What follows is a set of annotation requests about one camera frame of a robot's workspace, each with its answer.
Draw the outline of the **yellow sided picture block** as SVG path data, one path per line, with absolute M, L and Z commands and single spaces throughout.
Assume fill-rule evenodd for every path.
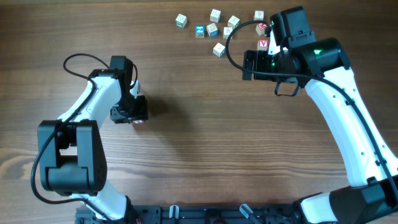
M 141 124 L 141 123 L 143 123 L 144 122 L 144 120 L 135 120 L 135 121 L 133 121 L 132 123 L 134 123 L 134 124 Z

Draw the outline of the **blue P letter block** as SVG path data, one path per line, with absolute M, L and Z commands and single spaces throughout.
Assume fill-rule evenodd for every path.
M 214 48 L 213 48 L 213 53 L 217 56 L 217 57 L 222 57 L 225 53 L 225 49 L 226 47 L 221 44 L 221 43 L 217 43 Z

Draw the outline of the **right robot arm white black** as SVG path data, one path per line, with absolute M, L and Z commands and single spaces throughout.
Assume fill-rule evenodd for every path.
M 300 199 L 297 223 L 367 223 L 397 211 L 397 158 L 386 146 L 357 89 L 337 39 L 317 40 L 305 11 L 274 14 L 266 39 L 244 54 L 243 79 L 294 83 L 321 111 L 340 150 L 349 186 Z

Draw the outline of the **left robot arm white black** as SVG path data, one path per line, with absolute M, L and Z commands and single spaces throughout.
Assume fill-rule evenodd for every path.
M 63 203 L 80 201 L 76 223 L 143 223 L 129 197 L 107 180 L 107 162 L 100 136 L 106 117 L 114 123 L 143 123 L 148 119 L 147 99 L 140 95 L 137 67 L 125 56 L 113 56 L 104 69 L 86 77 L 87 87 L 75 104 L 37 129 L 39 153 L 32 166 L 30 184 L 41 201 L 35 183 L 64 197 Z

